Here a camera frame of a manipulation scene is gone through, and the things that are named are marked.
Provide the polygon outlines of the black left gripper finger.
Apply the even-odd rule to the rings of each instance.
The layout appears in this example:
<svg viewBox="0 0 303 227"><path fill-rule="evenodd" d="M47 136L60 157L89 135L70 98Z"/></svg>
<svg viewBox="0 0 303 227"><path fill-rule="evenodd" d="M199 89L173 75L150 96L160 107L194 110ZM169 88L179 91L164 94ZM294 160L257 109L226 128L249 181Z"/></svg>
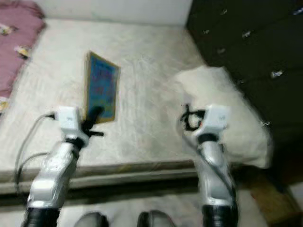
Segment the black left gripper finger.
<svg viewBox="0 0 303 227"><path fill-rule="evenodd" d="M91 108L84 120L84 127L93 127L97 123L97 120L102 113L102 106L94 106Z"/></svg>

